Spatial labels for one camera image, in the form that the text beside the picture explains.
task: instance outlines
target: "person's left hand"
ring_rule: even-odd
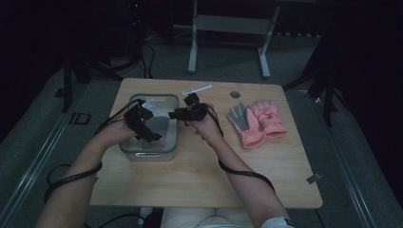
[[[133,130],[127,128],[125,123],[125,113],[122,112],[91,140],[103,149],[108,149],[110,146],[121,143],[134,136],[137,136],[137,134]]]

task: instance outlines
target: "pair of gloves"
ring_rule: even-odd
[[[240,135],[245,149],[257,148],[266,138],[279,138],[286,134],[273,101],[256,101],[250,106],[240,103],[232,107],[227,116]]]

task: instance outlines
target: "clear plastic box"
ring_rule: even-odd
[[[121,142],[119,147],[131,161],[170,161],[175,157],[175,149],[178,142],[178,121],[170,120],[168,112],[173,112],[179,107],[179,99],[173,94],[135,94],[130,102],[135,99],[152,100],[159,110],[154,117],[145,121],[148,128],[163,138],[158,142],[148,143],[135,137]]]

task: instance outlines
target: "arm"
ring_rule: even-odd
[[[123,115],[119,115],[115,120],[122,118]],[[89,140],[76,161],[68,169],[65,177],[95,168],[110,146],[135,135],[134,131],[126,128],[124,121],[107,125]],[[36,227],[82,227],[95,179],[94,174],[55,189],[50,195]]]
[[[206,115],[201,122],[190,124],[196,128],[227,167],[239,171],[253,171],[224,140],[209,115]],[[265,181],[228,173],[227,177],[255,227],[261,227],[270,218],[289,218],[278,196]]]

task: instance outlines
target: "wooden tabletop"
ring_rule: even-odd
[[[111,114],[137,93],[175,94],[185,106],[182,92],[210,82],[156,79],[124,79]],[[201,102],[212,103],[218,113],[224,138],[256,172],[275,186],[287,208],[318,208],[322,204],[317,184],[306,179],[313,175],[297,127],[279,85],[211,82],[198,92]],[[230,96],[237,91],[240,97]],[[243,149],[226,113],[238,103],[271,99],[287,129],[280,139],[266,140],[256,149]],[[214,151],[195,134],[191,126],[179,123],[178,146],[172,161],[130,161],[119,146],[106,151],[104,167],[98,173],[91,205],[151,207],[241,207],[240,201],[218,165]]]

